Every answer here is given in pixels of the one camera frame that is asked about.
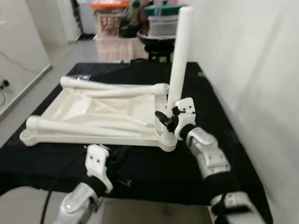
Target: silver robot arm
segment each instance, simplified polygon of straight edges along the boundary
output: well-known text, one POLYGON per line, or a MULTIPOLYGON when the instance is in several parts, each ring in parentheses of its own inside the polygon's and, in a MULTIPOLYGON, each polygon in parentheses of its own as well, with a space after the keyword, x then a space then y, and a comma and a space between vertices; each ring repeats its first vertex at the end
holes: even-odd
POLYGON ((230 164, 217 139, 195 126, 195 108, 192 98, 176 102, 173 116, 168 118, 156 112, 162 124, 178 140, 184 140, 197 160, 204 183, 207 186, 216 224, 265 224, 259 212, 245 192, 239 190, 230 164))
MULTIPOLYGON (((109 149, 103 145, 92 144, 87 147, 87 177, 63 199, 53 224, 93 224, 90 218, 98 211, 103 201, 101 196, 113 189, 107 176, 106 164, 109 156, 109 149)), ((110 170, 117 168, 115 161, 110 160, 110 163, 110 170)))

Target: white tube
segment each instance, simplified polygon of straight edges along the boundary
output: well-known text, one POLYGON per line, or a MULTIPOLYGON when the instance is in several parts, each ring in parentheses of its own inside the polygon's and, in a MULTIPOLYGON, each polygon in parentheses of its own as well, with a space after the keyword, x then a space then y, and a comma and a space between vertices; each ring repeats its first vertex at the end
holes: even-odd
POLYGON ((66 76, 61 77, 60 85, 63 88, 68 87, 68 88, 92 89, 92 90, 118 90, 123 88, 117 85, 98 83, 93 81, 85 81, 85 80, 74 79, 66 76))
POLYGON ((81 91, 85 95, 90 97, 124 97, 124 96, 137 96, 143 94, 154 94, 154 95, 166 95, 168 93, 169 86, 168 84, 159 83, 152 86, 146 87, 135 87, 135 88, 126 88, 119 90, 106 90, 106 91, 93 91, 86 90, 81 91))
POLYGON ((170 88, 167 101, 166 113, 169 117, 172 115, 172 108, 175 102, 181 99, 182 89, 185 78, 185 71, 189 53, 191 29, 192 29, 193 7, 186 6, 179 10, 178 29, 175 42, 170 88))
POLYGON ((141 134, 131 131, 121 131, 113 128, 88 127, 60 121, 42 119, 40 116, 30 116, 26 121, 29 130, 72 133, 78 135, 141 137, 141 134))

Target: black cable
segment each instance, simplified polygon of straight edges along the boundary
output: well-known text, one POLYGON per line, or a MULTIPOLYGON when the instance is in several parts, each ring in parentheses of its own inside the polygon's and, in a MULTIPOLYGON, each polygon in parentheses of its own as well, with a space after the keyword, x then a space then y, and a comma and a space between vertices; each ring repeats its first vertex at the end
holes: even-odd
POLYGON ((32 70, 32 69, 29 69, 29 68, 27 68, 26 66, 20 64, 19 62, 17 62, 17 61, 15 61, 15 60, 11 59, 11 58, 10 58, 7 54, 5 54, 3 51, 0 51, 0 55, 2 55, 2 56, 5 57, 8 61, 10 61, 11 63, 13 63, 13 64, 15 64, 15 65, 17 65, 17 66, 19 66, 20 68, 22 68, 22 69, 25 70, 25 71, 29 71, 29 72, 31 72, 31 73, 33 73, 33 74, 36 74, 36 75, 39 74, 39 72, 34 71, 34 70, 32 70))
POLYGON ((3 96, 3 98, 4 98, 4 100, 3 100, 3 103, 0 105, 0 107, 2 107, 2 106, 5 104, 6 97, 5 97, 5 95, 4 95, 4 93, 3 93, 3 92, 0 92, 0 93, 1 93, 1 95, 3 96))
POLYGON ((40 221, 40 224, 43 224, 44 223, 44 220, 45 220, 45 217, 46 217, 46 211, 47 211, 47 207, 48 207, 48 204, 49 204, 49 200, 50 200, 50 197, 51 197, 51 194, 52 194, 52 191, 53 191, 53 188, 54 188, 54 185, 56 184, 56 182, 58 181, 58 179, 60 178, 60 176, 62 174, 64 174, 64 172, 69 168, 69 166, 78 159, 79 156, 81 156, 82 154, 86 153, 86 149, 84 148, 84 150, 80 151, 79 154, 75 155, 72 159, 70 159, 66 165, 63 167, 63 169, 60 171, 60 173, 55 177, 54 181, 52 182, 49 190, 48 190, 48 194, 47 194, 47 197, 46 197, 46 200, 45 200, 45 203, 43 205, 43 211, 42 211, 42 217, 41 217, 41 221, 40 221))

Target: black tablecloth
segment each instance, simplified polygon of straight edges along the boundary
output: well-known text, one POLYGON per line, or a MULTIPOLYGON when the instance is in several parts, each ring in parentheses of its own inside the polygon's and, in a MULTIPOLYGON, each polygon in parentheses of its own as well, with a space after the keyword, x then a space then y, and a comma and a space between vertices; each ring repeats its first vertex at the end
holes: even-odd
MULTIPOLYGON (((196 123, 213 134, 232 164, 233 172, 243 191, 259 209, 267 223, 272 223, 263 186, 213 88, 205 77, 199 77, 199 66, 188 63, 182 97, 192 97, 196 123)), ((78 63, 69 76, 91 74, 90 80, 118 84, 169 83, 171 65, 165 63, 103 64, 78 63)), ((41 115, 61 91, 58 85, 33 112, 41 115)), ((83 149, 83 144, 40 143, 26 147, 14 133, 0 150, 0 195, 19 187, 31 186, 47 190, 66 162, 83 149)), ((70 192, 86 173, 83 155, 59 179, 54 190, 70 192)), ((206 189, 195 158, 183 142, 166 153, 157 147, 131 146, 119 171, 121 179, 130 179, 130 188, 117 183, 111 197, 133 198, 170 203, 208 205, 206 189)))

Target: tiled floor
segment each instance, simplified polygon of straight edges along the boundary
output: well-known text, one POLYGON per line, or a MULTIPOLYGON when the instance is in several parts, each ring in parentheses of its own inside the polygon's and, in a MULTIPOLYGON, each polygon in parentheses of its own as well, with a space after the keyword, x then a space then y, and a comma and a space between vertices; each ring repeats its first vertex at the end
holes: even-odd
MULTIPOLYGON (((53 70, 24 97, 0 123, 0 147, 77 62, 98 62, 93 41, 78 42, 63 48, 48 48, 53 70)), ((58 214, 65 193, 54 192, 45 223, 50 224, 58 214)), ((1 224, 39 223, 46 192, 32 188, 17 188, 0 197, 1 224)), ((155 203, 137 200, 108 199, 104 224, 210 224, 206 207, 155 203)))

